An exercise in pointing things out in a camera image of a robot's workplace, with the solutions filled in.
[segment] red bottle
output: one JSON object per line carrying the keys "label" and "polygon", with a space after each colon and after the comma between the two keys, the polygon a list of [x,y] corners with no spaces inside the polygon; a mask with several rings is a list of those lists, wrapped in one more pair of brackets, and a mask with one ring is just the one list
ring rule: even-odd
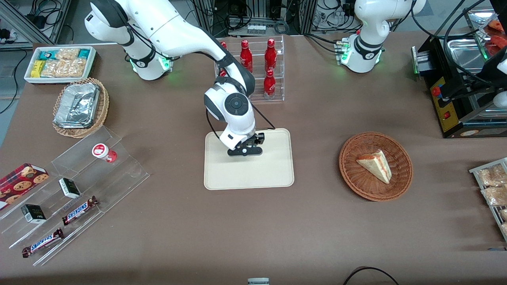
{"label": "red bottle", "polygon": [[268,48],[266,49],[266,53],[264,54],[265,66],[264,69],[266,72],[269,69],[275,70],[276,68],[276,50],[275,50],[275,40],[268,40]]}
{"label": "red bottle", "polygon": [[269,69],[264,78],[264,98],[271,100],[275,97],[275,78],[273,77],[273,70]]}
{"label": "red bottle", "polygon": [[241,41],[241,54],[239,55],[239,58],[241,59],[241,65],[243,65],[246,70],[252,73],[254,70],[254,62],[252,60],[252,52],[248,47],[247,40]]}
{"label": "red bottle", "polygon": [[[227,49],[227,44],[226,44],[226,42],[220,42],[220,44],[221,44],[221,45],[222,45],[225,49]],[[223,76],[225,76],[226,74],[227,74],[227,72],[225,72],[225,70],[224,70],[223,68],[221,68],[221,69],[220,69],[220,74],[219,74],[219,76],[222,76],[222,77],[223,77]]]}

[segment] table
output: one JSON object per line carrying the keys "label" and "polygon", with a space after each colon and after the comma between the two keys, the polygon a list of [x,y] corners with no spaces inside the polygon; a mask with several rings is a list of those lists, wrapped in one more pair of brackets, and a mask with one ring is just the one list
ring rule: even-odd
{"label": "table", "polygon": [[[105,124],[152,176],[42,267],[0,240],[2,283],[245,284],[265,276],[273,285],[337,284],[359,266],[401,284],[504,283],[507,255],[486,251],[504,243],[468,169],[505,157],[505,139],[442,139],[412,72],[410,47],[424,40],[395,32],[380,63],[355,74],[307,38],[285,37],[286,100],[258,107],[291,132],[295,183],[231,191],[203,185],[212,62],[186,55],[169,76],[146,82],[120,46],[96,46],[93,76],[111,98]],[[77,142],[51,125],[61,89],[26,85],[0,175],[23,162],[44,166]],[[341,178],[339,150],[363,131],[392,136],[410,154],[414,180],[400,199],[366,201]],[[386,280],[362,272],[352,281]]]}

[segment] brown wicker basket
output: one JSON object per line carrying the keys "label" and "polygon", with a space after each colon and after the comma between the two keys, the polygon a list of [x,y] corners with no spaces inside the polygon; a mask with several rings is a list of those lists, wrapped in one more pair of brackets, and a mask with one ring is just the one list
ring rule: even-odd
{"label": "brown wicker basket", "polygon": [[[109,95],[107,94],[107,90],[104,88],[104,85],[102,85],[102,83],[99,80],[96,80],[94,78],[87,78],[76,82],[72,82],[70,85],[85,84],[85,83],[94,83],[100,87],[99,102],[97,105],[97,111],[95,113],[95,122],[88,129],[64,129],[59,128],[55,124],[53,124],[55,130],[61,135],[70,136],[73,138],[83,138],[91,133],[94,133],[104,124],[105,118],[107,116],[107,108],[109,107]],[[56,115],[56,111],[60,106],[62,95],[63,90],[60,92],[60,95],[56,100],[56,104],[53,107],[53,116]]]}
{"label": "brown wicker basket", "polygon": [[[391,168],[392,177],[385,184],[356,162],[364,154],[381,149]],[[343,145],[339,157],[340,172],[349,187],[372,201],[391,201],[402,196],[414,176],[412,161],[405,149],[391,137],[378,132],[364,132]]]}

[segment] red switch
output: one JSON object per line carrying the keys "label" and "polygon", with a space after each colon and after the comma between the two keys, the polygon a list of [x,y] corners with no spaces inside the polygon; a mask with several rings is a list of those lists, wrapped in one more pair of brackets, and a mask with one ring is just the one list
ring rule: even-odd
{"label": "red switch", "polygon": [[431,94],[435,97],[437,97],[438,95],[441,94],[440,92],[440,87],[436,86],[436,87],[433,87],[432,90],[431,90]]}

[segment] robotic arm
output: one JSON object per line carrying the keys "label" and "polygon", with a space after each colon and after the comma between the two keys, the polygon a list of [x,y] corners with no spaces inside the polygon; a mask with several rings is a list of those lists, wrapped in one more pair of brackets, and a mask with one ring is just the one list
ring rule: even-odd
{"label": "robotic arm", "polygon": [[340,63],[357,73],[372,70],[389,34],[386,20],[403,18],[410,9],[418,14],[425,4],[426,0],[356,0],[354,12],[363,27],[360,34],[342,40]]}
{"label": "robotic arm", "polygon": [[255,79],[212,35],[187,23],[168,0],[92,0],[90,4],[92,12],[85,19],[88,31],[99,40],[121,44],[143,79],[164,74],[157,55],[202,53],[215,61],[227,76],[218,77],[204,93],[204,105],[215,119],[228,124],[220,140],[230,156],[262,153],[257,145],[264,134],[256,134],[248,99]]}

